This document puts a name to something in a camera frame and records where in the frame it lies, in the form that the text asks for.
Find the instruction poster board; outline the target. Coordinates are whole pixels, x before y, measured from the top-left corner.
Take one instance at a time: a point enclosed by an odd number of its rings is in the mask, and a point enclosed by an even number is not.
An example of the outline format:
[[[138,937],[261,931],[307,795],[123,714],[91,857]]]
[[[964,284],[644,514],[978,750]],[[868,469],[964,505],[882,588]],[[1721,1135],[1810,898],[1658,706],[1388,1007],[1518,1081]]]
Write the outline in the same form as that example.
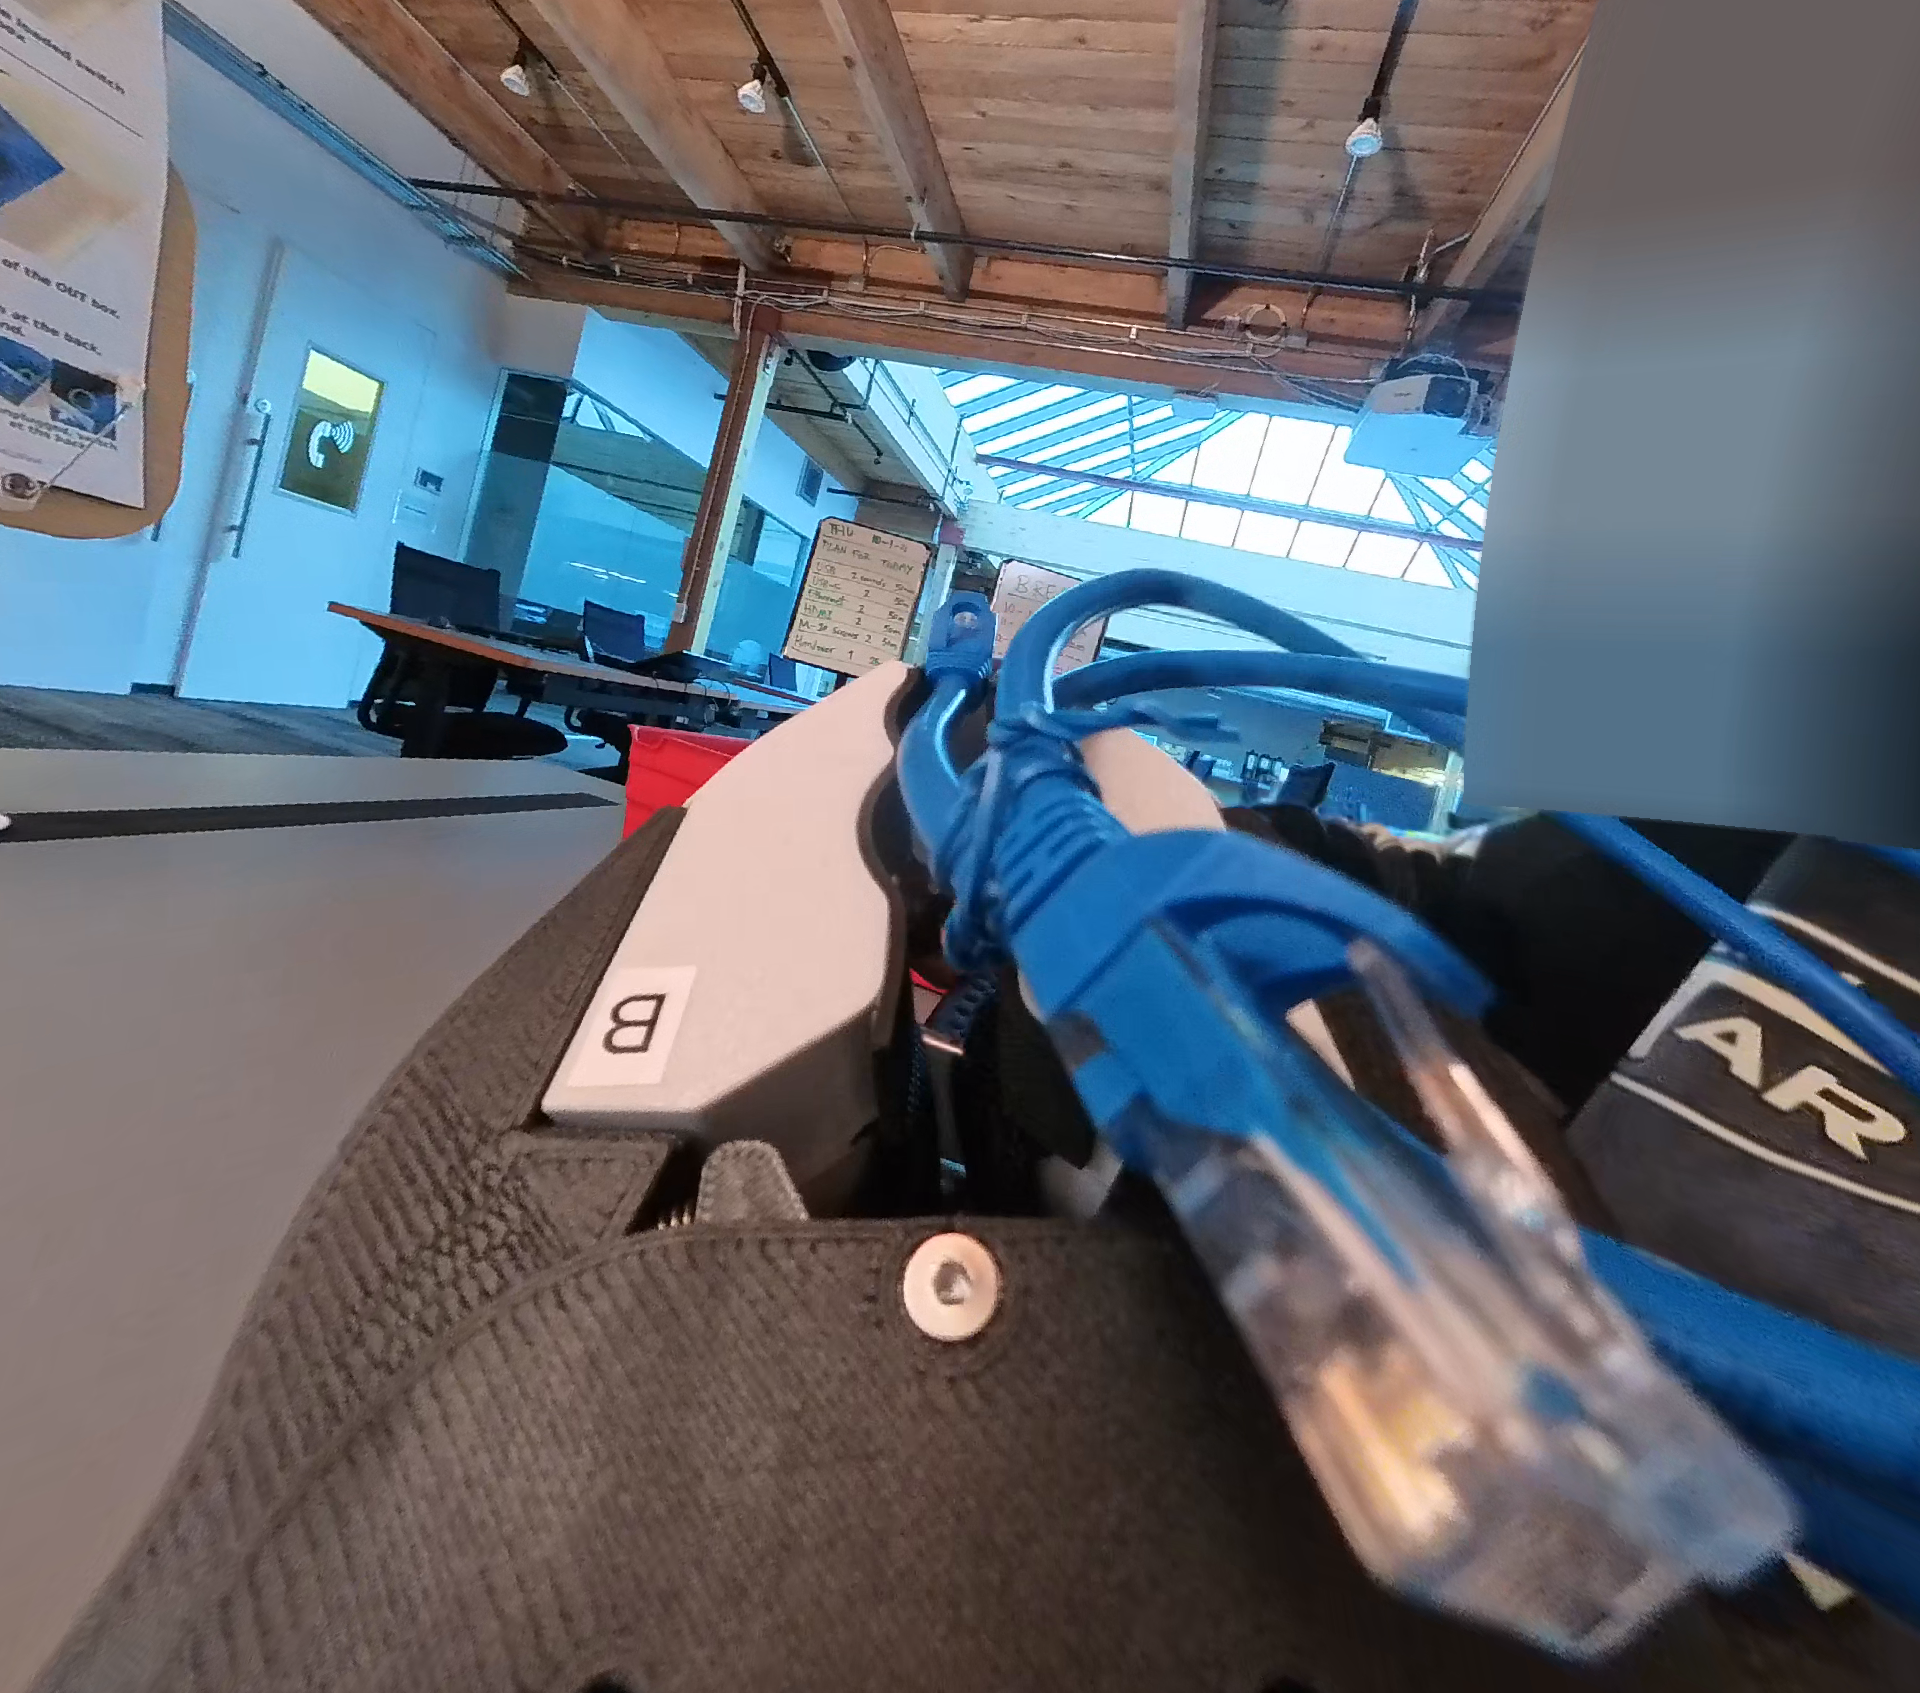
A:
[[[151,528],[183,476],[195,217],[162,0],[2,0],[2,525]]]

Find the red plastic bin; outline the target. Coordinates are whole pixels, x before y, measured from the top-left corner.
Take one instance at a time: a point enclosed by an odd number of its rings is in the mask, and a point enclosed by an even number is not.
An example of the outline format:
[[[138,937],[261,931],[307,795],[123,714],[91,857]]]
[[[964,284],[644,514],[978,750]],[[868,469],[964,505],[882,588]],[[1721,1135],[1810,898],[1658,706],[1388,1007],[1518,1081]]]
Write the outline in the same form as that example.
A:
[[[622,839],[661,815],[685,806],[719,769],[750,748],[735,736],[694,736],[685,728],[628,728],[625,823]]]

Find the phone symbol wall sign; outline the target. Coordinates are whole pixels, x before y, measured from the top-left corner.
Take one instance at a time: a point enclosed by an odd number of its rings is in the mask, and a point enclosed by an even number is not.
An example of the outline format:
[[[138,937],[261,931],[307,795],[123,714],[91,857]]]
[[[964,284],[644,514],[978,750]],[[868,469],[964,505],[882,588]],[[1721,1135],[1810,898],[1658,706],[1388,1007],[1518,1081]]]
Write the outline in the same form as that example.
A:
[[[373,460],[385,384],[307,347],[291,404],[276,493],[330,514],[357,514]]]

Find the white ceiling unit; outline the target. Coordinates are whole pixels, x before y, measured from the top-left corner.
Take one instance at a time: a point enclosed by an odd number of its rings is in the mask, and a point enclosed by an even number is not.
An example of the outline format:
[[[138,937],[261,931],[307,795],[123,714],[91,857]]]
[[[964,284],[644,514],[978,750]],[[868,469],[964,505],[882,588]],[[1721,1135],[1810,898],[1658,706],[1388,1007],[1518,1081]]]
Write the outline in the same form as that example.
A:
[[[1367,387],[1344,465],[1375,474],[1450,480],[1488,460],[1501,434],[1497,379],[1441,350],[1392,361]]]

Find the wooden office desk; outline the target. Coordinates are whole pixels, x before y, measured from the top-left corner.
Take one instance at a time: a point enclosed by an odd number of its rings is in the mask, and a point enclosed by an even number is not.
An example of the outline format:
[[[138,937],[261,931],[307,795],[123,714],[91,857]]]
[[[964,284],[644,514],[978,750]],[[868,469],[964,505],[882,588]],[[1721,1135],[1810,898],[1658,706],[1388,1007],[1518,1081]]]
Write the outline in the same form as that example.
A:
[[[758,737],[806,707],[774,684],[698,671],[686,655],[609,664],[391,608],[330,601],[328,614],[377,640],[355,717],[398,741],[402,760],[555,759],[567,736],[625,760],[632,728]]]

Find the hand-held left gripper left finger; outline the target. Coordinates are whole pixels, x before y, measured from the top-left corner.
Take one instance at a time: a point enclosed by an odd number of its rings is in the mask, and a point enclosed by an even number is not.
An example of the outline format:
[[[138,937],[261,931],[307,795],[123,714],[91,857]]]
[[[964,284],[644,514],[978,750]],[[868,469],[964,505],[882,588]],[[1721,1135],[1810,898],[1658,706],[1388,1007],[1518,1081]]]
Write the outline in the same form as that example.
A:
[[[692,795],[543,1095],[553,1125],[778,1151],[876,1125],[902,954],[871,815],[914,677],[866,671]]]

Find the person's right forearm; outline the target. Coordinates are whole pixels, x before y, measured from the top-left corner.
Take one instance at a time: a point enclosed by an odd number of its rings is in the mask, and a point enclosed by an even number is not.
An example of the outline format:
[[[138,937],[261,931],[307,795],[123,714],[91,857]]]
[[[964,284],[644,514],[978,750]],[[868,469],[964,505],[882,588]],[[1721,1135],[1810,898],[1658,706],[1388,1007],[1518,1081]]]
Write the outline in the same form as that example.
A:
[[[1497,987],[1488,1032],[1577,1116],[1707,954],[1707,932],[1553,818],[1410,838],[1289,803],[1225,823],[1415,913]]]

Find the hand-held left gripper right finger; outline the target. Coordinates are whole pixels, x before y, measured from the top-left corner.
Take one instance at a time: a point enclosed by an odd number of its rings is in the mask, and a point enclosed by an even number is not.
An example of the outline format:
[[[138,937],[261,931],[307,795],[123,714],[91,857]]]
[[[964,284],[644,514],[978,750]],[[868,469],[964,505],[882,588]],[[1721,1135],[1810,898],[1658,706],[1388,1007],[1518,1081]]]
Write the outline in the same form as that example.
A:
[[[1168,830],[1225,830],[1218,801],[1208,786],[1173,760],[1173,756],[1140,736],[1084,737],[1084,769],[1096,796],[1135,838]]]

